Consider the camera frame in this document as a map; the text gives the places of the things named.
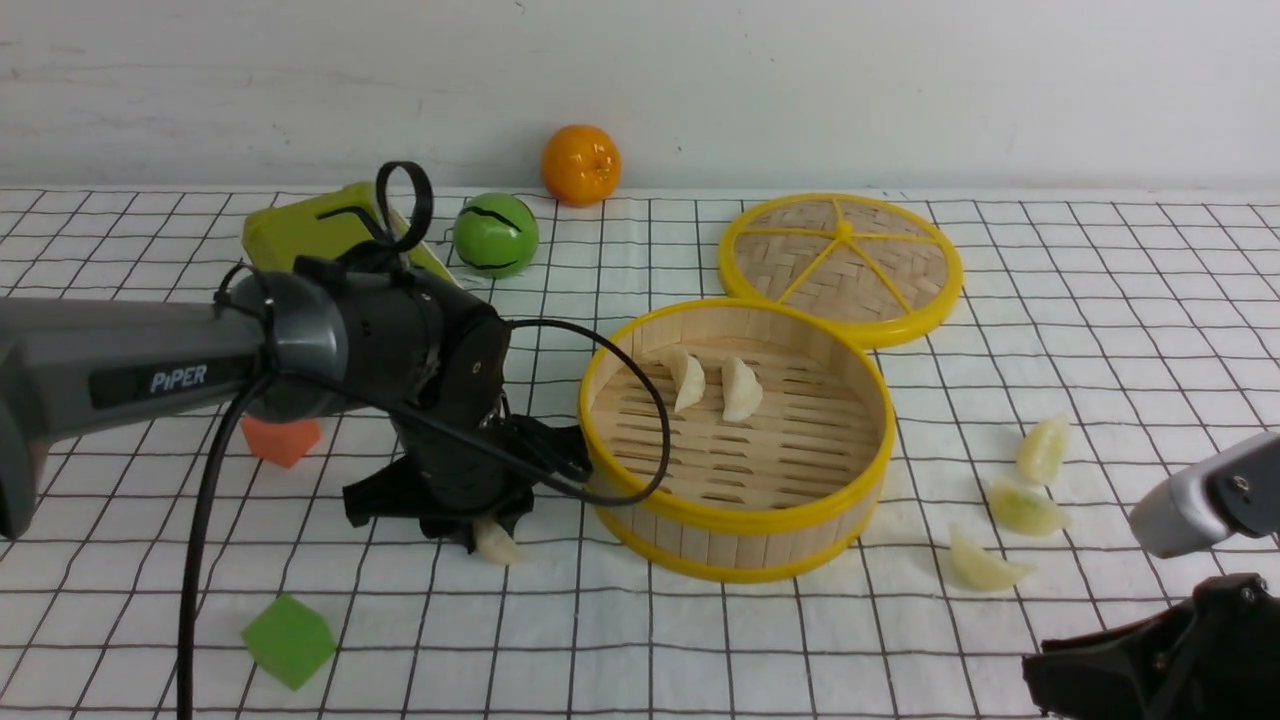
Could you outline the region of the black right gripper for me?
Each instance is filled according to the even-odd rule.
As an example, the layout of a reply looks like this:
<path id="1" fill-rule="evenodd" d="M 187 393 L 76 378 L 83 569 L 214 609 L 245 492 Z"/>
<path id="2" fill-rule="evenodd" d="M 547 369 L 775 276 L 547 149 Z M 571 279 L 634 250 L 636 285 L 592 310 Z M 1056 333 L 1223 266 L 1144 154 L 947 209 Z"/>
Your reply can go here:
<path id="1" fill-rule="evenodd" d="M 1211 577 L 1146 620 L 1044 641 L 1021 673 L 1044 716 L 1276 719 L 1277 598 L 1256 573 Z"/>

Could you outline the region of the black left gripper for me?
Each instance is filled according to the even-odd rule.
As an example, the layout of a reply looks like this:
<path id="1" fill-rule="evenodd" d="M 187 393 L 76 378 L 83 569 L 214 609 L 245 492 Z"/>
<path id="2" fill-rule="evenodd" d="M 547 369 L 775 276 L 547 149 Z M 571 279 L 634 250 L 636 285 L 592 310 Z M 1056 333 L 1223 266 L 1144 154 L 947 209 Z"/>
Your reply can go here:
<path id="1" fill-rule="evenodd" d="M 573 483 L 582 484 L 593 473 L 576 425 L 550 427 L 531 416 L 513 415 L 493 419 L 477 436 Z M 475 553 L 476 520 L 495 519 L 507 536 L 515 536 L 517 524 L 534 510 L 532 480 L 492 455 L 434 430 L 425 436 L 406 430 L 401 438 L 407 443 L 403 456 L 344 487 L 344 510 L 352 527 L 364 527 L 374 518 L 413 519 L 424 538 L 448 541 Z"/>

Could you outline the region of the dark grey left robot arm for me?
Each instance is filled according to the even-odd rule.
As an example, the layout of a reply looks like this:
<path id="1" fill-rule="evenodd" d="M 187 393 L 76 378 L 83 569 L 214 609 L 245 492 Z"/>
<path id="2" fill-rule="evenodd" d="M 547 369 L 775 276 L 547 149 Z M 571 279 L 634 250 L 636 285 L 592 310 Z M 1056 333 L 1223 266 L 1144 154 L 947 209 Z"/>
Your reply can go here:
<path id="1" fill-rule="evenodd" d="M 493 306 L 434 273 L 353 272 L 302 260 L 296 273 L 238 281 L 210 304 L 4 299 L 3 536 L 35 514 L 59 441 L 236 397 L 271 365 L 283 377 L 247 415 L 285 424 L 387 405 L 431 418 L 396 421 L 404 456 L 343 491 L 355 527 L 411 518 L 426 537 L 462 536 L 492 518 L 506 530 L 532 506 L 540 477 L 593 471 L 582 437 L 500 418 L 511 328 Z"/>

